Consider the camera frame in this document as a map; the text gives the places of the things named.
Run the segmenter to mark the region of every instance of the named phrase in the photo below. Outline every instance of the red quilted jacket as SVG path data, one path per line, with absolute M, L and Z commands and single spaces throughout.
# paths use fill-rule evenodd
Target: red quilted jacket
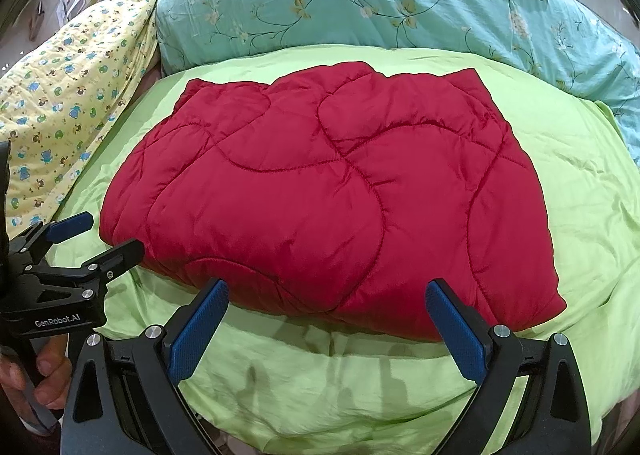
M 472 69 L 191 80 L 113 178 L 100 235 L 236 304 L 402 337 L 438 338 L 439 276 L 514 330 L 565 307 L 538 177 Z

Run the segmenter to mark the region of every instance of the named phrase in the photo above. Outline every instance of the teal floral comforter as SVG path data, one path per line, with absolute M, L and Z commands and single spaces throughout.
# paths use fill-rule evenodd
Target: teal floral comforter
M 157 27 L 168 73 L 311 44 L 472 52 L 606 103 L 640 165 L 640 56 L 576 0 L 158 0 Z

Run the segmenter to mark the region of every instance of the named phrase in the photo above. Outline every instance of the yellow patterned blanket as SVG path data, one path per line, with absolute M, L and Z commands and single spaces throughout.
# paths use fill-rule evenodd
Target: yellow patterned blanket
M 156 1 L 96 4 L 0 79 L 11 237 L 52 218 L 127 107 L 156 49 Z

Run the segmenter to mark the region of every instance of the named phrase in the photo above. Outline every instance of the human hand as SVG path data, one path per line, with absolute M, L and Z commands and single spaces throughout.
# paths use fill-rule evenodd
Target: human hand
M 45 379 L 33 392 L 36 400 L 46 408 L 65 407 L 66 395 L 71 383 L 71 361 L 66 358 L 67 335 L 53 336 L 38 354 L 36 364 Z M 26 385 L 25 375 L 20 367 L 8 357 L 0 357 L 0 385 L 14 410 L 26 421 L 32 421 L 33 413 L 22 391 Z

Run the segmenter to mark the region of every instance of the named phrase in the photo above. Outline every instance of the green bed sheet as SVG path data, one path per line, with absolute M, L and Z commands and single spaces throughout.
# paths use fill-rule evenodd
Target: green bed sheet
M 326 45 L 229 60 L 165 78 L 127 109 L 59 218 L 83 210 L 98 216 L 117 168 L 171 113 L 188 80 L 273 82 L 342 61 L 366 61 L 387 75 L 478 71 L 540 176 L 559 291 L 568 304 L 560 316 L 522 335 L 546 339 L 561 330 L 569 336 L 595 440 L 601 417 L 640 387 L 640 175 L 604 105 L 504 64 L 456 52 Z M 96 225 L 52 250 L 49 260 L 75 266 L 105 248 Z M 117 339 L 136 336 L 149 324 L 164 323 L 193 294 L 137 268 L 110 284 L 102 331 Z M 524 383 L 516 385 L 487 452 L 504 440 Z M 472 388 L 442 344 L 234 306 L 194 376 L 180 384 L 206 419 L 272 454 L 428 454 Z

